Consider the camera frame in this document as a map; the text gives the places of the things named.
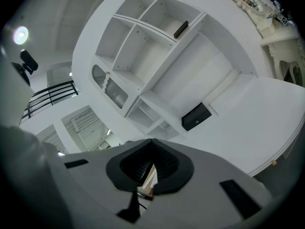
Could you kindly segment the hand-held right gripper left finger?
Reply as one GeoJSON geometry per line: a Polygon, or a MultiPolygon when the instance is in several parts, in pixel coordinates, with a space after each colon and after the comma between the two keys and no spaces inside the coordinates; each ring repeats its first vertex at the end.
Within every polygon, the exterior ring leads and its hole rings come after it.
{"type": "Polygon", "coordinates": [[[138,201],[150,148],[151,140],[144,139],[63,158],[74,229],[153,229],[138,201]]]}

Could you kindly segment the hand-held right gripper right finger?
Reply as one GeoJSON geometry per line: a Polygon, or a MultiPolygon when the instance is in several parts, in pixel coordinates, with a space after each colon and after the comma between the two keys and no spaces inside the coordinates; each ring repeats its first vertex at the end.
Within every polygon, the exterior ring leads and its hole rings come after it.
{"type": "Polygon", "coordinates": [[[194,172],[177,192],[154,195],[142,215],[145,229],[253,229],[264,217],[272,196],[254,178],[217,155],[154,142],[186,155],[194,172]]]}

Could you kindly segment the white shelving unit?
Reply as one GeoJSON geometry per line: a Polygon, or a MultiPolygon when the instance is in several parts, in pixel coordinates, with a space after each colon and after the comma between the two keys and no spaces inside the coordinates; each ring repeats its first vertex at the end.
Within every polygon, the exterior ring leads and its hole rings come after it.
{"type": "Polygon", "coordinates": [[[211,103],[238,76],[240,60],[216,37],[231,34],[203,10],[180,0],[124,0],[111,16],[92,59],[127,94],[115,113],[149,138],[186,137],[182,117],[211,103]],[[175,39],[185,22],[188,28],[175,39]]]}

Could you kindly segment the black framed picture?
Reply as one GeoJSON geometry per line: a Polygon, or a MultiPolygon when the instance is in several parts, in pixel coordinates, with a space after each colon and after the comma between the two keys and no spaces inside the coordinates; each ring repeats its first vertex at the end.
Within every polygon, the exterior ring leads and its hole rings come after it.
{"type": "Polygon", "coordinates": [[[175,39],[177,39],[181,34],[182,32],[188,28],[188,24],[189,22],[188,21],[185,21],[177,30],[176,32],[173,34],[173,37],[175,39]]]}

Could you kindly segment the white window blinds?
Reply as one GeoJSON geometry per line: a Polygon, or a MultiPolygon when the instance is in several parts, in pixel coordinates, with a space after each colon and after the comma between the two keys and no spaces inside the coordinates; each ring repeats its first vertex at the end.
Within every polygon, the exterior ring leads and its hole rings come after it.
{"type": "Polygon", "coordinates": [[[68,134],[81,152],[110,148],[106,140],[110,129],[88,105],[61,119],[68,134]]]}

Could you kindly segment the light wooden panel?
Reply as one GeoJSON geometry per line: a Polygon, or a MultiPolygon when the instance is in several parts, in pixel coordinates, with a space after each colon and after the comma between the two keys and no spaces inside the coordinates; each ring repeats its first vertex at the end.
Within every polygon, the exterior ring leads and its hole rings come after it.
{"type": "Polygon", "coordinates": [[[138,187],[138,193],[148,197],[153,198],[153,187],[158,183],[157,171],[153,165],[144,184],[141,187],[138,187]]]}

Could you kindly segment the person's white printed shirt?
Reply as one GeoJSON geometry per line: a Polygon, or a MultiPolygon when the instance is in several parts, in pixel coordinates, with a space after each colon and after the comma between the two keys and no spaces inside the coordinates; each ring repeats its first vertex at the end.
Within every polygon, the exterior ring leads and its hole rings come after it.
{"type": "Polygon", "coordinates": [[[32,90],[0,55],[0,229],[73,229],[46,146],[19,128],[32,90]]]}

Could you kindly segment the black box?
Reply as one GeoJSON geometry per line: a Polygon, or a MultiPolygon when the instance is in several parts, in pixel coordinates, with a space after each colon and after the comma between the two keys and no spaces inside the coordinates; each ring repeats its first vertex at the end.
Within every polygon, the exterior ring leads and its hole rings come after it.
{"type": "Polygon", "coordinates": [[[212,114],[203,103],[198,104],[193,110],[182,117],[182,127],[190,131],[209,118],[212,114]]]}

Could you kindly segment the arched fluted glass door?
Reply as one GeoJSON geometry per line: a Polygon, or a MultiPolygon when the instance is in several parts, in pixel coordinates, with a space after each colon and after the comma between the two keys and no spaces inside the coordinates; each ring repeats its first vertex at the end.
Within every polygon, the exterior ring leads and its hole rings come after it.
{"type": "Polygon", "coordinates": [[[98,65],[94,65],[91,72],[96,84],[119,109],[122,109],[128,99],[128,94],[108,76],[109,73],[103,71],[98,65]]]}

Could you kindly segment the black balcony railing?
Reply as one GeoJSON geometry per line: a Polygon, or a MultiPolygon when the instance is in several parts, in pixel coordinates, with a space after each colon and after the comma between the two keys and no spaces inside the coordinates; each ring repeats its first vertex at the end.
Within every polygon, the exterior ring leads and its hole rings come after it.
{"type": "Polygon", "coordinates": [[[80,94],[73,80],[56,84],[34,93],[23,113],[24,123],[43,110],[80,94]]]}

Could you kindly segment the round ceiling light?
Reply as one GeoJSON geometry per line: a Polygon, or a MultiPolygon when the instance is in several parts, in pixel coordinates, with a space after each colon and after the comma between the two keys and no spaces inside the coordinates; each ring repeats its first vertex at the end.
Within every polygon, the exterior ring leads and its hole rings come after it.
{"type": "Polygon", "coordinates": [[[21,45],[26,42],[28,36],[29,36],[28,29],[24,26],[20,26],[14,32],[13,40],[17,45],[21,45]]]}

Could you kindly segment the white ornate dresser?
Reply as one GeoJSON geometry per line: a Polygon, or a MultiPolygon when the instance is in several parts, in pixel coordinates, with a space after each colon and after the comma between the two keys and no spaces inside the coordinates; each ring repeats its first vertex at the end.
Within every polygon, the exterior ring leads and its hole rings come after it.
{"type": "Polygon", "coordinates": [[[269,48],[274,61],[276,79],[283,81],[289,72],[293,83],[296,83],[296,67],[302,76],[301,86],[305,88],[305,43],[296,27],[287,25],[277,28],[273,35],[262,39],[261,46],[269,48]]]}

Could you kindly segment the black white patterned block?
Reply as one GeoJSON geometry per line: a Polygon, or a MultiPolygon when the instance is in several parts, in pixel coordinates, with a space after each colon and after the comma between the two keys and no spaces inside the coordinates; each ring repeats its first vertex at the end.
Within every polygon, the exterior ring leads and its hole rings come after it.
{"type": "Polygon", "coordinates": [[[278,13],[278,15],[277,15],[277,20],[281,23],[281,24],[283,24],[284,26],[286,26],[287,24],[288,24],[288,19],[283,15],[283,14],[281,14],[281,13],[278,13]]]}

